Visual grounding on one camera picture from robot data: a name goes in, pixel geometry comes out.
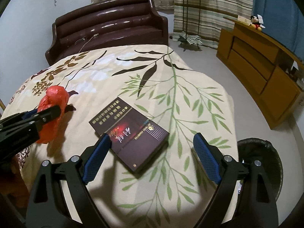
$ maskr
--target gray floor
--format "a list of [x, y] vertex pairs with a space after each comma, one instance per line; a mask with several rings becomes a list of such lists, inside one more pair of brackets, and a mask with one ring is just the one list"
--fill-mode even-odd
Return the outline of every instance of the gray floor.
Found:
[[287, 122], [270, 130], [258, 106], [239, 80], [215, 56], [216, 50], [201, 46], [201, 51], [186, 50], [179, 42], [170, 40], [170, 47], [193, 70], [206, 74], [220, 83], [232, 96], [237, 140], [256, 137], [270, 141], [278, 151], [283, 164], [283, 186], [277, 201], [281, 223], [303, 193], [303, 174], [298, 147]]

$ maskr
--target book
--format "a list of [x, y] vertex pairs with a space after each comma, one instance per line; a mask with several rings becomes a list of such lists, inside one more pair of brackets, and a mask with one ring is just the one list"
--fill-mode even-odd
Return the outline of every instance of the book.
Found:
[[89, 123], [97, 134], [110, 136], [111, 149], [132, 172], [140, 171], [169, 136], [166, 130], [119, 97]]

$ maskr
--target wooden cabinet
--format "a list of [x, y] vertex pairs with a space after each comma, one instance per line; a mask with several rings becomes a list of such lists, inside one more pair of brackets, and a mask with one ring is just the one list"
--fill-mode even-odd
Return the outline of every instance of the wooden cabinet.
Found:
[[282, 70], [300, 60], [266, 34], [234, 21], [233, 31], [221, 30], [217, 57], [252, 96], [269, 127], [275, 128], [303, 98], [303, 91]]

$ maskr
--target floral tablecloth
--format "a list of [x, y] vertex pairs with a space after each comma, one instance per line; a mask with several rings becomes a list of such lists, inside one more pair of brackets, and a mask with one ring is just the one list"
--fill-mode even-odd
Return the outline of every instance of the floral tablecloth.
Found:
[[[16, 92], [3, 117], [37, 107], [46, 89], [60, 85], [70, 94], [57, 138], [18, 154], [29, 190], [43, 160], [67, 161], [95, 144], [91, 120], [117, 96], [169, 133], [169, 146], [135, 178], [109, 152], [87, 188], [111, 227], [193, 227], [216, 185], [193, 151], [201, 132], [223, 154], [238, 158], [233, 107], [224, 88], [192, 71], [165, 45], [119, 46], [83, 52], [31, 76]], [[72, 217], [79, 220], [70, 196]], [[232, 217], [236, 195], [225, 219]]]

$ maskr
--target metal screw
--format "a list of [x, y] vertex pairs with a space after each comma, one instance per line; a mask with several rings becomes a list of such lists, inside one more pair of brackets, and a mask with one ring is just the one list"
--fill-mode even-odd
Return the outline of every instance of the metal screw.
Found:
[[255, 164], [256, 166], [261, 166], [261, 165], [262, 165], [261, 161], [259, 161], [259, 160], [255, 160], [255, 161], [254, 161], [254, 164]]
[[49, 164], [49, 161], [48, 161], [48, 160], [45, 160], [45, 161], [42, 162], [42, 165], [43, 165], [43, 166], [47, 166], [48, 164]]
[[226, 156], [224, 157], [224, 160], [227, 161], [227, 162], [231, 162], [231, 161], [232, 161], [232, 157], [229, 156], [229, 155], [226, 155]]
[[79, 156], [73, 156], [72, 158], [71, 158], [71, 161], [72, 162], [77, 162], [79, 160]]

